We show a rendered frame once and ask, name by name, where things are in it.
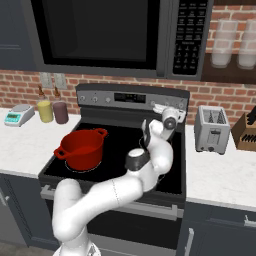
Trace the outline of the dark purple squeeze bottle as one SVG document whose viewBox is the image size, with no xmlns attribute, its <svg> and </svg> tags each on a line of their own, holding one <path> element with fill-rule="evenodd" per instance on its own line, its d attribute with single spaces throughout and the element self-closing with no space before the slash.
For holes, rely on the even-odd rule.
<svg viewBox="0 0 256 256">
<path fill-rule="evenodd" d="M 55 120 L 58 124 L 66 124 L 69 121 L 67 105 L 61 99 L 58 88 L 54 88 L 54 101 L 52 104 Z"/>
</svg>

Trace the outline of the black oven door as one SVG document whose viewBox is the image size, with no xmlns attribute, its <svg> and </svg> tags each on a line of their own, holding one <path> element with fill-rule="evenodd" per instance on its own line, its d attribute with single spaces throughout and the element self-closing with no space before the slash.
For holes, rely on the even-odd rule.
<svg viewBox="0 0 256 256">
<path fill-rule="evenodd" d="M 107 211 L 87 225 L 90 234 L 167 249 L 177 249 L 182 218 L 179 208 L 170 219 L 121 211 Z"/>
</svg>

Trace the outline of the dark wooden shelf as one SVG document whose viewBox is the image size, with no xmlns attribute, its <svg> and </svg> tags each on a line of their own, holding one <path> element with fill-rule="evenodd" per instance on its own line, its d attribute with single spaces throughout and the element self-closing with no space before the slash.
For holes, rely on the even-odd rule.
<svg viewBox="0 0 256 256">
<path fill-rule="evenodd" d="M 256 66 L 252 70 L 238 67 L 238 55 L 233 54 L 226 68 L 215 68 L 211 63 L 211 54 L 204 58 L 201 80 L 204 82 L 256 84 Z"/>
</svg>

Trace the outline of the black stove with oven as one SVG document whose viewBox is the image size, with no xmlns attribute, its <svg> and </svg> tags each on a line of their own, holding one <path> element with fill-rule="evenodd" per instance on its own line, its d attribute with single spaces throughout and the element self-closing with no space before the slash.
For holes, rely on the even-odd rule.
<svg viewBox="0 0 256 256">
<path fill-rule="evenodd" d="M 100 182 L 123 176 L 125 160 L 129 151 L 144 148 L 142 122 L 145 119 L 160 121 L 161 115 L 153 111 L 149 102 L 188 110 L 190 93 L 173 88 L 153 88 L 136 85 L 80 84 L 76 87 L 81 119 L 74 127 L 76 131 L 103 128 L 108 132 L 103 144 L 101 163 L 89 171 L 70 168 L 65 160 L 53 156 L 39 174 L 42 186 L 41 197 L 49 210 L 53 209 L 53 198 L 57 184 L 71 178 L 79 182 L 86 193 Z M 170 171 L 158 178 L 156 187 L 137 200 L 138 203 L 171 207 L 177 205 L 184 210 L 186 195 L 185 168 L 185 119 L 179 123 L 168 139 L 173 148 L 173 164 Z M 147 244 L 90 234 L 102 256 L 175 256 L 176 250 Z"/>
</svg>

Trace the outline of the black microwave door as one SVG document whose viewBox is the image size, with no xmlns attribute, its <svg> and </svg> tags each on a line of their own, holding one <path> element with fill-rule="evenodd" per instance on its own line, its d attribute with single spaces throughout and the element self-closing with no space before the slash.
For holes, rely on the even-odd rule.
<svg viewBox="0 0 256 256">
<path fill-rule="evenodd" d="M 165 75 L 170 0 L 21 0 L 40 71 Z"/>
</svg>

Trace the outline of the grey microwave oven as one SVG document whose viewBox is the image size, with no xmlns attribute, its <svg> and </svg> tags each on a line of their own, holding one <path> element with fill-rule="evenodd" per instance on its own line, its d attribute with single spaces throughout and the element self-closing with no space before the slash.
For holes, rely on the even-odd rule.
<svg viewBox="0 0 256 256">
<path fill-rule="evenodd" d="M 21 0 L 35 67 L 199 80 L 214 0 Z"/>
</svg>

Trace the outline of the white kitchen scale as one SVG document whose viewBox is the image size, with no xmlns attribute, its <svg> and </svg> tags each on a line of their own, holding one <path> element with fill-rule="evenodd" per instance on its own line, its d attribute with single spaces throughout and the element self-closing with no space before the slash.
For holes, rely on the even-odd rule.
<svg viewBox="0 0 256 256">
<path fill-rule="evenodd" d="M 34 107 L 29 104 L 14 106 L 4 119 L 4 124 L 12 127 L 21 127 L 35 115 Z"/>
</svg>

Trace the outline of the dark blue drawer front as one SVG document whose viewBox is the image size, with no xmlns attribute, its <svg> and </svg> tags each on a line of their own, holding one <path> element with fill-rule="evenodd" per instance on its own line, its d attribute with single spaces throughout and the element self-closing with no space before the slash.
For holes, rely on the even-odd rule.
<svg viewBox="0 0 256 256">
<path fill-rule="evenodd" d="M 245 215 L 251 221 L 256 221 L 256 212 L 241 209 L 187 202 L 184 210 L 185 220 L 256 230 L 256 228 L 244 226 Z"/>
</svg>

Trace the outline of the dark blue upper cabinet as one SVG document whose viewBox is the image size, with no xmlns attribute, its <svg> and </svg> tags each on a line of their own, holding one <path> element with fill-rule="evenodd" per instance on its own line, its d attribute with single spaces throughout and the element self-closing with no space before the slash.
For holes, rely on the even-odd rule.
<svg viewBox="0 0 256 256">
<path fill-rule="evenodd" d="M 0 0 L 0 69 L 36 70 L 21 0 Z"/>
</svg>

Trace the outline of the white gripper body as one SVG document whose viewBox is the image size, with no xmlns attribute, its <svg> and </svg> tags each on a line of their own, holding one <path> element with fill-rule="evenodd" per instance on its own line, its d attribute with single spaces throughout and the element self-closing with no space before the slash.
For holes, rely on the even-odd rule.
<svg viewBox="0 0 256 256">
<path fill-rule="evenodd" d="M 180 110 L 172 106 L 164 106 L 161 104 L 156 104 L 153 107 L 153 111 L 162 115 L 162 121 L 172 117 L 177 123 L 182 123 L 186 116 L 186 112 L 184 110 Z"/>
</svg>

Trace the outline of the dark blue cabinet door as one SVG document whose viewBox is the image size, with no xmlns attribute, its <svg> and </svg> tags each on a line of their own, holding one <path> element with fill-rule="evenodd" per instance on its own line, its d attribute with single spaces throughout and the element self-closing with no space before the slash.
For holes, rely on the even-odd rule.
<svg viewBox="0 0 256 256">
<path fill-rule="evenodd" d="M 182 222 L 176 256 L 184 256 L 189 228 L 194 230 L 190 256 L 256 256 L 256 230 L 190 221 Z"/>
<path fill-rule="evenodd" d="M 27 246 L 56 250 L 58 240 L 53 236 L 51 215 L 41 198 L 38 178 L 0 174 L 0 185 Z"/>
</svg>

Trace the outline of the wooden knife block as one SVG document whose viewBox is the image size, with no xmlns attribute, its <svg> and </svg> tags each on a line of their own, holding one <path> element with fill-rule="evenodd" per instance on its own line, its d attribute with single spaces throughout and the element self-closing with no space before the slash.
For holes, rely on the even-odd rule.
<svg viewBox="0 0 256 256">
<path fill-rule="evenodd" d="M 238 150 L 256 152 L 256 105 L 250 113 L 244 113 L 231 129 Z"/>
</svg>

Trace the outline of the silver toaster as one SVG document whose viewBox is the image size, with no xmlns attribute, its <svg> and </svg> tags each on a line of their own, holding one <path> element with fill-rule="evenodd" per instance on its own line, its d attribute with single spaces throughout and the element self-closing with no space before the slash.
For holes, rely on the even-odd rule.
<svg viewBox="0 0 256 256">
<path fill-rule="evenodd" d="M 230 134 L 230 124 L 223 107 L 200 105 L 197 110 L 194 135 L 197 152 L 224 155 Z"/>
</svg>

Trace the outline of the yellow squeeze bottle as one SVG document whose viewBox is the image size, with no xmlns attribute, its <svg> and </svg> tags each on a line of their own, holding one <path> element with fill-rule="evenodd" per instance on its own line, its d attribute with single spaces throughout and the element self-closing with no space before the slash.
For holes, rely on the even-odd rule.
<svg viewBox="0 0 256 256">
<path fill-rule="evenodd" d="M 53 121 L 52 104 L 50 100 L 45 96 L 42 87 L 38 86 L 39 94 L 37 100 L 37 108 L 39 116 L 42 122 L 49 123 Z"/>
</svg>

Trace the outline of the grey wall outlet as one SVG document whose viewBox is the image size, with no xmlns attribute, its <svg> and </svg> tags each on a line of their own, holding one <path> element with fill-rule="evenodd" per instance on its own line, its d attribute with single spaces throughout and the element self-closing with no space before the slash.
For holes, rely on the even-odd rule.
<svg viewBox="0 0 256 256">
<path fill-rule="evenodd" d="M 66 78 L 64 73 L 55 73 L 54 80 L 55 80 L 55 86 L 58 89 L 63 89 L 63 90 L 67 89 Z"/>
<path fill-rule="evenodd" d="M 47 72 L 40 73 L 40 80 L 43 88 L 51 88 L 52 87 L 52 78 L 51 74 Z"/>
</svg>

